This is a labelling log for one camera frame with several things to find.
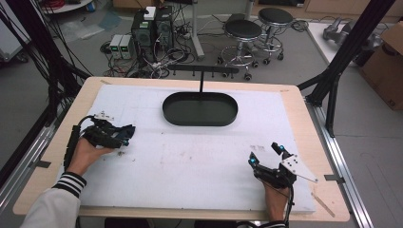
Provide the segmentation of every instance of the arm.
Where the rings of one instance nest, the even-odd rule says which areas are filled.
[[[86,170],[113,149],[97,149],[86,139],[78,141],[71,164],[57,183],[30,207],[21,227],[74,227],[80,208],[80,193],[86,186]]]
[[[263,182],[264,196],[266,202],[266,210],[269,216],[268,228],[285,227],[284,224],[284,208],[290,196],[289,188],[276,189],[267,182]]]

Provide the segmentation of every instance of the black stool seat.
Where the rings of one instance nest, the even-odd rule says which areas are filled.
[[[225,31],[235,38],[254,39],[261,35],[261,28],[247,20],[235,20],[225,24]]]
[[[259,11],[259,19],[265,24],[288,24],[293,16],[283,9],[265,8]]]

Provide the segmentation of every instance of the round stool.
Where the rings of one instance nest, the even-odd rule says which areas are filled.
[[[269,57],[263,60],[263,63],[268,65],[271,61],[272,52],[279,51],[278,59],[284,58],[284,47],[279,38],[276,37],[278,29],[286,28],[293,22],[293,16],[283,10],[276,8],[265,8],[259,11],[259,20],[263,25],[268,27],[265,33],[260,36],[259,44],[256,47],[269,52]]]
[[[247,20],[234,20],[227,22],[224,30],[225,34],[236,39],[238,44],[224,48],[218,58],[218,63],[225,62],[225,66],[246,67],[244,79],[251,80],[252,75],[249,73],[248,66],[258,67],[259,64],[252,52],[243,47],[243,43],[256,41],[261,36],[260,26]],[[228,77],[228,74],[223,73],[222,76]]]

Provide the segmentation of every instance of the human hand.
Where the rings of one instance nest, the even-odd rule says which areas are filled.
[[[269,221],[284,220],[284,209],[290,197],[290,189],[276,189],[270,183],[264,181],[262,183]]]
[[[66,171],[83,176],[95,161],[112,151],[111,148],[95,148],[88,140],[82,138],[77,142],[70,166]]]

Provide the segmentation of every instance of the black oval tray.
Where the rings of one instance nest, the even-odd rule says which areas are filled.
[[[177,92],[163,101],[163,115],[174,125],[225,126],[237,114],[237,102],[224,93]]]

